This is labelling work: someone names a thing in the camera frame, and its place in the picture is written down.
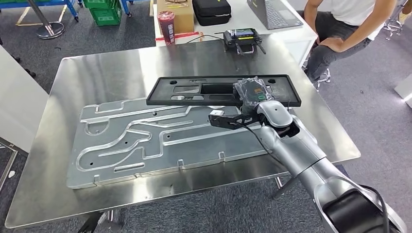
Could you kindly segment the person's hand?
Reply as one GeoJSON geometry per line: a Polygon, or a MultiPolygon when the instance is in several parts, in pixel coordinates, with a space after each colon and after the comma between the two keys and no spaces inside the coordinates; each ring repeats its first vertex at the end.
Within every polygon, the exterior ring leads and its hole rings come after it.
{"type": "Polygon", "coordinates": [[[340,37],[329,37],[320,43],[320,45],[326,46],[335,52],[345,51],[343,44],[344,41],[340,37]]]}

